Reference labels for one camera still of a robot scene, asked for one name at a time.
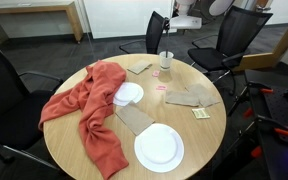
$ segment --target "orange cloth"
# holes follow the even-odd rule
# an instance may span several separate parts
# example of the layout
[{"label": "orange cloth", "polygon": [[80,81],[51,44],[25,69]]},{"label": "orange cloth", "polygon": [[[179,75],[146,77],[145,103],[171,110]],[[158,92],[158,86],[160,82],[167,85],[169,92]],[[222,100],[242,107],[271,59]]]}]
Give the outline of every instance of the orange cloth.
[{"label": "orange cloth", "polygon": [[42,110],[43,122],[81,109],[79,132],[88,156],[104,179],[128,166],[116,135],[103,126],[105,117],[113,114],[113,98],[126,78],[117,63],[98,61],[86,67],[88,75],[72,89],[51,97]]}]

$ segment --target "paper plate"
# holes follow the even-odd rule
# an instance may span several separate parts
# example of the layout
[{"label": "paper plate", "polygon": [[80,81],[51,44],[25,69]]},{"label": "paper plate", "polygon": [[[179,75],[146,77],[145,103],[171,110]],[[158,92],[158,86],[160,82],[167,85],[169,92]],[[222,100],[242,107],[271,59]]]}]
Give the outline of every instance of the paper plate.
[{"label": "paper plate", "polygon": [[154,123],[135,138],[137,159],[147,169],[164,173],[175,169],[184,157],[184,144],[171,127]]},{"label": "paper plate", "polygon": [[113,103],[119,106],[125,106],[130,101],[138,103],[144,95],[143,88],[135,83],[124,82],[114,96]]}]

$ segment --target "round wooden table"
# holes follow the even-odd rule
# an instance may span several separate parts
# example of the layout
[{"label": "round wooden table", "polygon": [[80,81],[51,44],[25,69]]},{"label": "round wooden table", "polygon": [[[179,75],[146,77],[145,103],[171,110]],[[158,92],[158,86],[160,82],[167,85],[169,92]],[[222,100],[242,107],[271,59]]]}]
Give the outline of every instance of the round wooden table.
[{"label": "round wooden table", "polygon": [[[149,69],[136,75],[126,70],[140,60],[152,63]],[[134,82],[144,89],[143,99],[137,103],[140,110],[148,114],[156,123],[166,124],[175,129],[184,143],[184,158],[177,168],[166,173],[155,173],[140,164],[134,152],[135,135],[113,114],[105,119],[108,127],[121,140],[122,149],[129,166],[117,172],[111,179],[186,179],[198,172],[213,157],[219,148],[226,127],[226,112],[223,100],[213,85],[202,73],[193,67],[173,60],[171,70],[160,72],[153,77],[154,70],[159,70],[159,56],[148,54],[122,55],[105,59],[117,62],[127,71],[126,82]],[[56,93],[72,88],[86,76],[85,68],[71,76]],[[200,83],[216,96],[220,103],[207,107],[211,118],[197,120],[190,106],[165,103],[165,91],[156,90],[159,85],[168,90],[185,91],[185,86]],[[121,107],[114,106],[114,111]],[[81,111],[56,118],[44,123],[44,136],[47,148],[56,163],[75,179],[103,179],[93,162],[88,158],[80,135],[78,123]]]}]

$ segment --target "brown napkin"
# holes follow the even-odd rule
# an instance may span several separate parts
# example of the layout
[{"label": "brown napkin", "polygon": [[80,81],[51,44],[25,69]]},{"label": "brown napkin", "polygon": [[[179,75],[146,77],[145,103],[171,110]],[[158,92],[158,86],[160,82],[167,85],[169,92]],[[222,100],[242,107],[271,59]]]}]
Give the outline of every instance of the brown napkin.
[{"label": "brown napkin", "polygon": [[198,106],[199,100],[194,93],[167,91],[165,101],[171,104]]},{"label": "brown napkin", "polygon": [[211,106],[213,104],[219,103],[220,101],[213,96],[204,86],[201,84],[193,84],[187,86],[186,89],[194,94],[198,99],[199,103],[203,107]]},{"label": "brown napkin", "polygon": [[133,101],[116,112],[116,114],[136,136],[154,122],[152,118],[139,110]]},{"label": "brown napkin", "polygon": [[148,69],[151,66],[152,66],[152,64],[147,62],[147,61],[139,61],[136,64],[134,64],[131,67],[129,67],[127,70],[129,70],[129,71],[131,71],[131,72],[133,72],[135,74],[139,74],[144,69]]}]

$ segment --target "gray carpet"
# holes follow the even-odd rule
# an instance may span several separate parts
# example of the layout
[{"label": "gray carpet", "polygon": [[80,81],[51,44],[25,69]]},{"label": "gray carpet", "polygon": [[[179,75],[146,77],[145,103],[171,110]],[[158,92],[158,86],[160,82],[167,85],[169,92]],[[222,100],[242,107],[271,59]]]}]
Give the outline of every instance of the gray carpet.
[{"label": "gray carpet", "polygon": [[[187,50],[194,47],[191,45],[191,41],[205,35],[217,34],[220,20],[221,18],[218,18],[216,21],[204,25],[200,30],[186,30],[185,32],[181,31],[169,36],[164,36],[161,39],[159,52],[168,49],[175,54],[176,59],[191,64],[193,61],[187,55]],[[250,53],[271,52],[286,29],[287,26],[265,27],[250,45]],[[65,80],[79,69],[99,59],[124,54],[118,49],[118,45],[137,38],[139,37],[100,40],[93,40],[91,38],[89,40],[88,37],[84,35],[81,44],[74,43],[73,35],[17,38],[6,41],[0,48],[18,72],[37,70],[53,74]],[[214,46],[216,39],[205,40],[201,43],[202,46]],[[130,48],[134,52],[143,52],[144,47],[144,44],[142,44]],[[288,66],[279,64],[274,71],[288,73]],[[245,83],[243,74],[238,74],[236,80],[236,92],[241,92]],[[48,82],[34,79],[33,77],[27,77],[24,81],[30,90],[49,87]],[[228,88],[231,87],[231,84],[232,81],[229,77],[216,83],[216,87],[222,95],[227,111],[234,100],[234,96],[228,95]],[[242,104],[236,113],[227,119],[227,130],[221,148],[210,163],[191,179],[212,179],[212,169],[220,163],[229,145],[237,138],[238,131],[245,129],[250,123],[241,118],[242,112],[244,112],[247,107],[247,103]],[[53,162],[43,139],[30,148],[29,152]],[[13,155],[6,150],[2,153]],[[265,168],[262,164],[260,160],[256,160],[252,162],[249,167],[245,167],[238,172],[232,179],[266,179]],[[71,178],[27,158],[17,156],[15,162],[12,164],[5,165],[0,162],[0,180],[12,179],[64,180]]]}]

